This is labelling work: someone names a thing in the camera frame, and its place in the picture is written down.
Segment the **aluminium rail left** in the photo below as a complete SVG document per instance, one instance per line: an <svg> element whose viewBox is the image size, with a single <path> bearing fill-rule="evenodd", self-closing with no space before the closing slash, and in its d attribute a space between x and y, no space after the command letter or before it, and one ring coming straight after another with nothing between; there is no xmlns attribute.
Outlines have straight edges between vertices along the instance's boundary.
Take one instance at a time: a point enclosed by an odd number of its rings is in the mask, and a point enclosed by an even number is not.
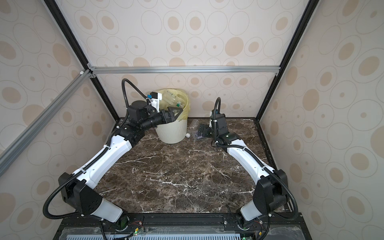
<svg viewBox="0 0 384 240"><path fill-rule="evenodd" d="M84 80L91 76L90 70L79 74L41 114L4 150L1 154L1 175L3 175L26 147L35 139L49 121L59 112L63 105L77 91Z"/></svg>

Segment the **soda water bottle blue cap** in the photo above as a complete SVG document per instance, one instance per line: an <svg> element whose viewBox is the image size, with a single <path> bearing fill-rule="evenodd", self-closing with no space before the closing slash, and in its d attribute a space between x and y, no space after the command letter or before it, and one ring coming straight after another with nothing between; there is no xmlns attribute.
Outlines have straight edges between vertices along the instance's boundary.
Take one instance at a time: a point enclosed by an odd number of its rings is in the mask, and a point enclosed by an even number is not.
<svg viewBox="0 0 384 240"><path fill-rule="evenodd" d="M199 129L194 133L194 140L200 140L208 137L209 134L207 133L207 129L204 126L200 126Z"/></svg>

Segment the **clear crushed bottle white cap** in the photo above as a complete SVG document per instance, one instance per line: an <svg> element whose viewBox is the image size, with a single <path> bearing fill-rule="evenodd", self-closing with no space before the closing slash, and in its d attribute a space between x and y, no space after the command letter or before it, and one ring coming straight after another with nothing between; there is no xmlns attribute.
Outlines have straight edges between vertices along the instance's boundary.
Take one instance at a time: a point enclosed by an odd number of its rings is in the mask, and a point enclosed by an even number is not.
<svg viewBox="0 0 384 240"><path fill-rule="evenodd" d="M192 120L191 124L187 127L186 137L193 138L194 140L196 140L198 138L199 125L199 120Z"/></svg>

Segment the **black frame post left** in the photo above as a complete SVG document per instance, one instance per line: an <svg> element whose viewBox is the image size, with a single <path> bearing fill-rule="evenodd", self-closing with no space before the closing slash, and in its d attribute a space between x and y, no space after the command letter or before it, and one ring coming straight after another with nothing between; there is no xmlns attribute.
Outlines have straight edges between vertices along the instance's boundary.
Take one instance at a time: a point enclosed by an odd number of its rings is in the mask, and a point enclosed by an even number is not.
<svg viewBox="0 0 384 240"><path fill-rule="evenodd" d="M110 112L112 118L118 122L120 117L115 110L111 100L107 96L106 91L104 90L101 82L99 81L96 74L93 73L91 70L91 65L88 60L88 58L85 55L85 52L83 51L81 45L79 44L77 38L74 35L73 30L69 26L68 22L66 21L62 11L59 8L59 5L56 1L51 0L44 0L43 3L48 8L48 11L52 15L53 19L59 26L59 29L61 30L62 34L64 35L65 39L69 43L72 51L75 53L77 59L79 60L80 64L82 65L83 69L89 70L92 74L90 77L91 82L93 86L95 87L96 91L98 92L99 96L101 97L102 101L104 102L105 106L107 107L108 111Z"/></svg>

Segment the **white plastic waste bin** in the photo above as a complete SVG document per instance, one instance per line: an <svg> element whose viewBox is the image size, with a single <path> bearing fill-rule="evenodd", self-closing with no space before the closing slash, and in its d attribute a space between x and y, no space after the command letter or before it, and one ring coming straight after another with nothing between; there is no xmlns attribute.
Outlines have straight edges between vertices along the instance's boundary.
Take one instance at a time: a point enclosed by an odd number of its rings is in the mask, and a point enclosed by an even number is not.
<svg viewBox="0 0 384 240"><path fill-rule="evenodd" d="M156 133L159 139L166 144L181 142L187 134L188 120L176 120L175 122L159 125Z"/></svg>

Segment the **yellow bin liner bag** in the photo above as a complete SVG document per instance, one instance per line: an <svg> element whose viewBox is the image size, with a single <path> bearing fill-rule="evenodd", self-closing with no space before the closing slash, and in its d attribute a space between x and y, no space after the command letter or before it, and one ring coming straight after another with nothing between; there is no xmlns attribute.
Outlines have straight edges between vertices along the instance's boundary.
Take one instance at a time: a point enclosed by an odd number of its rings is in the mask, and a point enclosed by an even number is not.
<svg viewBox="0 0 384 240"><path fill-rule="evenodd" d="M181 89L162 89L158 90L162 94L160 110L167 110L167 107L183 108L183 112L177 120L187 120L191 110L190 99L187 93Z"/></svg>

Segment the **black frame post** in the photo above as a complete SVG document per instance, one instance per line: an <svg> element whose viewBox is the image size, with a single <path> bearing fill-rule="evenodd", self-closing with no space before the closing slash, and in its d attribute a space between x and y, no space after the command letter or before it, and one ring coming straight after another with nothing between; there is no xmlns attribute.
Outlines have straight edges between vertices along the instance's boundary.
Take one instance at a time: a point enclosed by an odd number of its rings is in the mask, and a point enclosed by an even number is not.
<svg viewBox="0 0 384 240"><path fill-rule="evenodd" d="M268 92L263 100L263 103L261 105L261 108L255 118L255 122L256 123L259 123L280 83L280 80L281 78L283 77L283 74L285 73L290 61L291 61L291 58L295 52L295 50L297 49L297 46L311 20L311 17L313 16L314 12L316 11L316 8L319 4L319 0L310 0L308 1L308 4L304 10L304 13L302 15L302 17L300 18L300 21L298 23L298 26L293 34L293 37L288 45L288 48L284 54L284 57L281 61L281 64L280 64L280 70L279 72L277 73L277 75L274 77L269 89L268 89Z"/></svg>
<svg viewBox="0 0 384 240"><path fill-rule="evenodd" d="M91 70L91 65L88 60L88 58L85 55L85 52L83 51L81 45L79 44L77 38L74 35L73 30L69 26L68 22L66 21L62 11L59 8L59 5L56 1L51 0L44 0L43 3L48 8L48 11L52 15L53 19L59 26L59 29L61 30L62 34L64 35L65 39L69 43L72 51L75 53L77 59L79 60L80 64L82 65L83 69L89 70L92 74L90 77L91 82L93 86L95 87L96 91L98 92L99 96L101 97L102 101L104 102L105 106L107 107L108 111L110 112L112 118L118 122L120 117L115 110L111 100L107 96L106 91L104 90L101 82L99 81L96 74L93 73Z"/></svg>

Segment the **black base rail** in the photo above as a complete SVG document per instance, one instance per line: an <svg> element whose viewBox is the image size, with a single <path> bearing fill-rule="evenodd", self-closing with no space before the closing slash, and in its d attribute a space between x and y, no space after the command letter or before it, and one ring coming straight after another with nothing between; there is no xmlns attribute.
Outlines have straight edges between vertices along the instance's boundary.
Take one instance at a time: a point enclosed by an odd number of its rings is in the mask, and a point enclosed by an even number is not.
<svg viewBox="0 0 384 240"><path fill-rule="evenodd" d="M129 214L127 227L93 218L62 221L55 240L310 240L303 216L286 221L276 215L240 227L233 213Z"/></svg>

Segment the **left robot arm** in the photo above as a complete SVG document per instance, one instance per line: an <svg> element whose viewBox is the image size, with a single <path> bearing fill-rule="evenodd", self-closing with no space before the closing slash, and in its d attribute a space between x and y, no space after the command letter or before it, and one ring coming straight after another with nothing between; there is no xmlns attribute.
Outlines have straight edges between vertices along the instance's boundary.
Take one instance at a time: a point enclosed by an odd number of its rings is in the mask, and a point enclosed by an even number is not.
<svg viewBox="0 0 384 240"><path fill-rule="evenodd" d="M151 92L144 95L130 80L122 79L122 91L126 115L119 120L109 134L106 144L91 160L72 174L62 174L59 187L54 190L43 205L43 215L47 219L59 220L71 216L93 216L108 221L123 229L129 221L124 210L105 200L94 189L107 171L145 136L148 129L173 123L183 112L182 108L160 109L162 95ZM64 215L53 215L49 205L57 194L75 209Z"/></svg>

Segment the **black frame post right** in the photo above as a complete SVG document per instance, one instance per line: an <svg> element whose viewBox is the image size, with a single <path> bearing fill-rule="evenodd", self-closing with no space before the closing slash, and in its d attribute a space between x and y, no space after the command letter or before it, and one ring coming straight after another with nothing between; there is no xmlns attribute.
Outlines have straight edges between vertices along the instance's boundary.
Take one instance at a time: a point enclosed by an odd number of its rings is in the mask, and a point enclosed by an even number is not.
<svg viewBox="0 0 384 240"><path fill-rule="evenodd" d="M277 73L277 75L274 77L269 89L268 89L268 92L263 100L263 103L261 105L261 108L255 118L255 122L256 123L259 123L280 83L280 80L281 78L283 77L283 74L285 73L290 61L291 61L291 58L295 52L295 50L297 49L297 46L311 20L311 17L313 16L314 12L316 11L316 8L319 4L319 0L310 0L308 1L308 4L304 10L304 13L302 15L302 17L300 18L300 21L298 23L298 26L293 34L293 37L288 45L288 48L284 54L284 57L281 61L281 64L280 64L280 70L279 72Z"/></svg>

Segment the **horizontal aluminium rail back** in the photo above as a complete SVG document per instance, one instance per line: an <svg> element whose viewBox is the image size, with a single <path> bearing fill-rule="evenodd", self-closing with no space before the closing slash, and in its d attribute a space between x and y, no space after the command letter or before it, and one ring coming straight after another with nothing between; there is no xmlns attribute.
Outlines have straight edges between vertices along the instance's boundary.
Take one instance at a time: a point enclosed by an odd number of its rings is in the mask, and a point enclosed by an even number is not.
<svg viewBox="0 0 384 240"><path fill-rule="evenodd" d="M279 66L90 67L94 74L278 73Z"/></svg>

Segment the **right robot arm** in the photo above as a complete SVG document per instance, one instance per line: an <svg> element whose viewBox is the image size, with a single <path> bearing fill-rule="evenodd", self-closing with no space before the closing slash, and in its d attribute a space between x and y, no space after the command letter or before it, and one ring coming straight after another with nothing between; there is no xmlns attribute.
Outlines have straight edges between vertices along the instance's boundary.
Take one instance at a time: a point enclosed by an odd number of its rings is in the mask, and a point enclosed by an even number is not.
<svg viewBox="0 0 384 240"><path fill-rule="evenodd" d="M218 97L210 116L209 124L201 124L202 137L211 138L214 148L223 149L236 159L253 179L256 188L253 199L241 207L236 215L238 225L247 228L249 223L258 217L272 214L276 209L292 202L292 215L287 217L276 213L276 216L293 221L299 216L297 201L289 190L288 178L283 170L275 170L265 164L247 147L241 137L230 132L225 114L220 113L221 98Z"/></svg>

